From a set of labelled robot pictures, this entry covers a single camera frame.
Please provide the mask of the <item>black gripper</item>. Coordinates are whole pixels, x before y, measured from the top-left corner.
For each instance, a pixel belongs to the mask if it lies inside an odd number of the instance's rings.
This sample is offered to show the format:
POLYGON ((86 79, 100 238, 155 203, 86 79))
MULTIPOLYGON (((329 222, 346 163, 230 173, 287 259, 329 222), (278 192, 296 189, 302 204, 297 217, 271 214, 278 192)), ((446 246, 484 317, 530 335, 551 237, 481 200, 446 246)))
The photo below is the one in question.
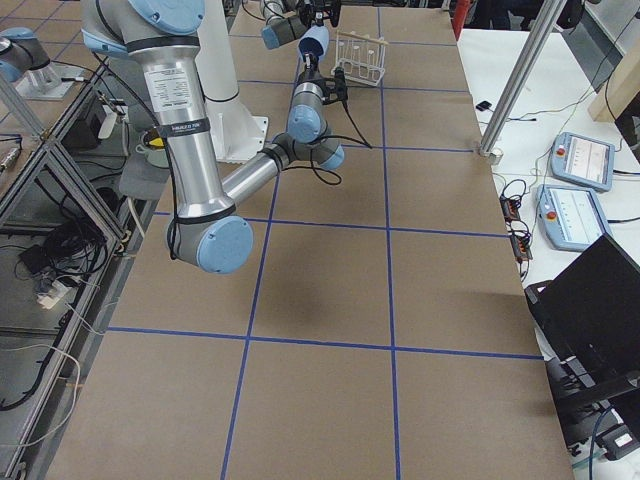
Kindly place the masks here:
POLYGON ((308 52, 305 54, 305 66, 299 74, 297 85, 311 83, 318 85, 321 82, 321 73, 318 67, 318 59, 315 54, 308 52))

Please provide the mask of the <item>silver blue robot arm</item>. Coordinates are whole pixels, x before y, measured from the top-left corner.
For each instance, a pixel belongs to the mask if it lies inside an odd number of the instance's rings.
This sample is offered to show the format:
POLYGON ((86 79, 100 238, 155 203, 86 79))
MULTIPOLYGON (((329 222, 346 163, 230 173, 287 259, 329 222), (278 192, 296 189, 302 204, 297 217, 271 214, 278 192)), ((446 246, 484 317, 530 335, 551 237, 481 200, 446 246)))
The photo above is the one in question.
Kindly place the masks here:
MULTIPOLYGON (((310 22, 307 7, 299 1, 262 1, 256 17, 265 22, 261 37, 268 49, 276 49, 301 38, 310 22)), ((33 30, 13 27, 1 32, 1 77, 29 100, 62 100, 75 83, 85 83, 86 69, 54 63, 33 30)))
POLYGON ((218 1, 86 1, 82 33, 93 52, 129 59, 142 69, 173 183, 167 245, 174 258, 227 274, 241 267, 253 231, 239 203, 293 161, 322 170, 344 159, 322 108, 327 90, 317 63, 325 27, 304 30, 308 67, 294 92, 286 130, 259 142, 255 118, 238 98, 224 10, 218 1))

